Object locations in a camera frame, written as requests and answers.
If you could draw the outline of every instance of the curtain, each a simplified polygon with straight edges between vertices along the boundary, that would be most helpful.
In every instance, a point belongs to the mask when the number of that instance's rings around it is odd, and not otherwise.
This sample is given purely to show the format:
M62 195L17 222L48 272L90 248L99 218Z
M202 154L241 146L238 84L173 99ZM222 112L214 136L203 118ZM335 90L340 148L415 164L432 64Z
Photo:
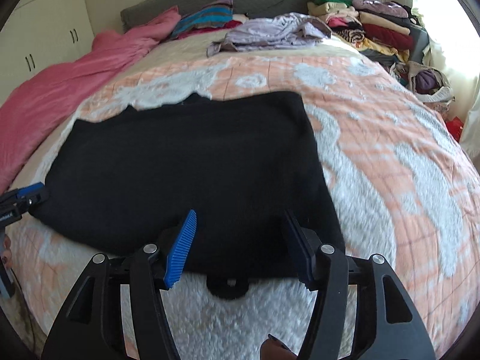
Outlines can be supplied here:
M475 163L480 157L480 37L457 0L413 0L413 8L430 36L423 63L450 81L455 102L449 116L466 121L460 144Z

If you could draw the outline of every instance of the human hand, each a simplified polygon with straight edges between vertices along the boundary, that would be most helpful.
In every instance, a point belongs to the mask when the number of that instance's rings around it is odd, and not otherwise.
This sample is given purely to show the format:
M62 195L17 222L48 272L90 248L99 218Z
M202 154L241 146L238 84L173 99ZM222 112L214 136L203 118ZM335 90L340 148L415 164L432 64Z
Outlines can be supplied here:
M288 346L271 334L260 347L260 360L295 360L294 354Z
M5 235L3 239L3 247L5 250L1 253L1 260L6 269L10 269L13 266L13 261L11 260L11 250L10 250L11 240L8 235Z

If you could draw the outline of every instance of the dark fingernail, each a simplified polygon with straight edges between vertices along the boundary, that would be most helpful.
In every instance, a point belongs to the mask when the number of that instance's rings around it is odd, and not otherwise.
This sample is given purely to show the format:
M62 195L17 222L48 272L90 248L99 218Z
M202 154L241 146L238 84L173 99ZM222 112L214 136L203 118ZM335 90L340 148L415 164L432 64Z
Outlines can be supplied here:
M279 339L277 339L274 335L271 335L271 334L268 334L268 338L270 340L273 340L275 342L279 342L280 343L280 346L282 347L282 349L285 349L285 350L288 350L289 352L291 352L290 348L288 346L286 346L282 341L280 341Z

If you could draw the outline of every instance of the cabinet handle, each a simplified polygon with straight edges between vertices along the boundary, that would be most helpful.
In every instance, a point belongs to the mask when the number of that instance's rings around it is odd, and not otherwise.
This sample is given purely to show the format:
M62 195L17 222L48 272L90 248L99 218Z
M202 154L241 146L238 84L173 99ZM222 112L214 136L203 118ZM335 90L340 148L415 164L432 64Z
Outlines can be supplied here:
M27 61L27 64L28 64L28 71L32 71L32 68L30 67L30 62L28 62L28 58L25 57L25 61Z

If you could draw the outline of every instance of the striped pillow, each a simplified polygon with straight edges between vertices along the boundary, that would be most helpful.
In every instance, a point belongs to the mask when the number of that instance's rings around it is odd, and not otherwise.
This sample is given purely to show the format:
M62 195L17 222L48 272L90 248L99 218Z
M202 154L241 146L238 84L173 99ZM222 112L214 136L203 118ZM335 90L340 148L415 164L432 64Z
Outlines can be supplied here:
M174 28L170 39L198 28L219 28L232 20L233 0L218 0L205 5L198 12L184 16Z

